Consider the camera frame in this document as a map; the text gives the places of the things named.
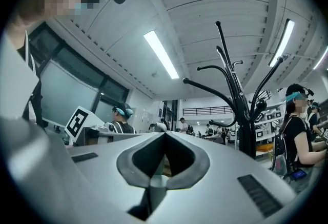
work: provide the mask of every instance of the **laboratory room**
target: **laboratory room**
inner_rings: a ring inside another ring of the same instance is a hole
[[[12,221],[320,220],[324,0],[4,6],[0,154]]]

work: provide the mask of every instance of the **ceiling light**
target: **ceiling light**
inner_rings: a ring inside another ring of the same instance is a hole
[[[291,37],[294,25],[295,25],[295,22],[293,22],[292,20],[287,19],[286,24],[285,24],[285,28],[284,28],[283,33],[282,33],[282,37],[279,41],[277,50],[275,52],[275,55],[273,56],[273,58],[271,59],[271,61],[269,63],[270,67],[273,67],[276,64],[276,62],[278,60],[278,57],[280,57],[282,55],[282,53],[284,52],[284,50],[286,48],[286,45],[289,41],[289,38]]]
[[[150,45],[150,47],[154,50],[155,54],[157,55],[158,59],[161,61],[163,66],[165,67],[166,71],[169,73],[171,79],[178,79],[179,76],[175,71],[175,68],[166,53],[163,45],[161,44],[160,40],[158,39],[156,33],[151,31],[144,35],[144,38]]]
[[[325,52],[323,53],[322,57],[320,58],[319,62],[318,62],[318,63],[316,64],[316,66],[313,68],[313,70],[315,70],[315,69],[318,67],[318,65],[322,62],[322,60],[323,60],[324,57],[326,56],[327,52],[328,52],[328,46],[327,46]]]

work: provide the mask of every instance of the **blue visor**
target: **blue visor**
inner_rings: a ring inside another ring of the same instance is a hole
[[[308,96],[304,93],[294,92],[293,94],[286,96],[286,102],[289,102],[293,99],[295,99],[295,100],[306,100],[307,98],[308,98]]]

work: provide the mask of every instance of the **hair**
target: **hair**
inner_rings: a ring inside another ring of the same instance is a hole
[[[293,102],[293,100],[290,100],[286,103],[286,114],[285,114],[285,117],[283,118],[283,122],[282,122],[281,128],[279,130],[279,134],[281,134],[285,130],[288,119],[291,116],[291,113],[295,112],[295,109],[296,109],[296,105]]]

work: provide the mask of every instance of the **black coat rack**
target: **black coat rack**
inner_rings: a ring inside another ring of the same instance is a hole
[[[278,57],[277,62],[275,63],[274,67],[270,70],[270,72],[266,75],[266,77],[263,79],[263,81],[260,83],[259,87],[256,89],[255,94],[253,96],[253,100],[251,103],[251,109],[249,109],[245,94],[243,92],[243,88],[241,86],[241,83],[239,81],[239,78],[235,72],[235,65],[243,64],[243,61],[236,61],[234,63],[231,63],[228,49],[226,46],[226,41],[223,36],[223,31],[221,28],[221,23],[217,21],[216,26],[219,30],[223,49],[219,46],[216,47],[216,50],[218,54],[220,55],[224,68],[221,68],[219,66],[204,66],[204,67],[198,67],[197,71],[208,69],[208,68],[215,68],[219,70],[224,76],[228,83],[229,91],[231,94],[232,99],[229,99],[224,94],[203,86],[199,83],[196,83],[194,81],[189,80],[188,78],[184,78],[183,82],[185,84],[189,84],[195,87],[198,87],[200,89],[203,89],[207,92],[210,92],[214,95],[217,95],[218,97],[222,98],[232,109],[232,111],[235,114],[234,120],[230,124],[223,124],[220,122],[215,122],[213,120],[209,121],[211,125],[221,126],[221,127],[231,127],[236,122],[238,122],[238,125],[240,126],[238,130],[238,136],[239,136],[239,149],[240,151],[244,152],[246,155],[255,158],[256,157],[256,133],[255,133],[255,125],[254,121],[256,118],[260,115],[262,111],[264,111],[267,108],[267,103],[265,100],[260,99],[258,103],[256,103],[256,99],[265,85],[267,81],[270,79],[270,77],[274,74],[274,72],[277,70],[279,65],[282,63],[283,59],[282,57]]]

